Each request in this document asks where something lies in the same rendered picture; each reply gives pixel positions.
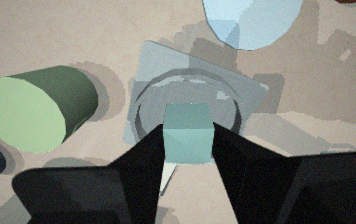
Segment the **pale green block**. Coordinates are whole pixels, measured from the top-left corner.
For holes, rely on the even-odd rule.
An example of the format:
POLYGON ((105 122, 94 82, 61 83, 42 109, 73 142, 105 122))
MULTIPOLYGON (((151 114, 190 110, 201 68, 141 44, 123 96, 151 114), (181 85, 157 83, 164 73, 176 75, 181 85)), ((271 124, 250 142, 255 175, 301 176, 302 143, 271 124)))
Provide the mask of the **pale green block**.
POLYGON ((162 130, 166 163, 210 163, 215 128, 208 103, 167 103, 162 130))

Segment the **blue cylinder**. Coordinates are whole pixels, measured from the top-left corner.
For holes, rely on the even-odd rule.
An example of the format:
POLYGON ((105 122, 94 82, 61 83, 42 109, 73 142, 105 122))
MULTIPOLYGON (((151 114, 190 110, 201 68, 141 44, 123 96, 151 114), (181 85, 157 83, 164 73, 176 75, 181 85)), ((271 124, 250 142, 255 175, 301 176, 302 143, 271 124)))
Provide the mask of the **blue cylinder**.
POLYGON ((4 158, 3 153, 0 151, 0 174, 4 169, 6 169, 6 159, 4 158))

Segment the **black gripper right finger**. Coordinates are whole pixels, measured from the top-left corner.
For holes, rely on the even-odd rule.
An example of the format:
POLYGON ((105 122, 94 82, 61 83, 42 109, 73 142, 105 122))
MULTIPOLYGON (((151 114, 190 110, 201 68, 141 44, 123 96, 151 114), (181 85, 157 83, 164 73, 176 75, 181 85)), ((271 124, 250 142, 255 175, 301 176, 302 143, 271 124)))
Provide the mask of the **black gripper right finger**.
POLYGON ((213 125, 212 155, 238 224, 285 224, 304 185, 356 179, 356 152, 286 157, 213 125))

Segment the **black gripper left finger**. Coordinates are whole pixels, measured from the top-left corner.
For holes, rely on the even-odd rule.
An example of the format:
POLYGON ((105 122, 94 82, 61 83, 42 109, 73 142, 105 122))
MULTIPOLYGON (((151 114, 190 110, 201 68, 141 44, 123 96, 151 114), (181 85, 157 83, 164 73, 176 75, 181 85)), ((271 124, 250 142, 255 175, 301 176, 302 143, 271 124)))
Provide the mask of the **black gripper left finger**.
POLYGON ((11 185, 35 212, 113 210, 120 224, 155 224, 165 161, 163 124, 106 166, 30 168, 11 185))

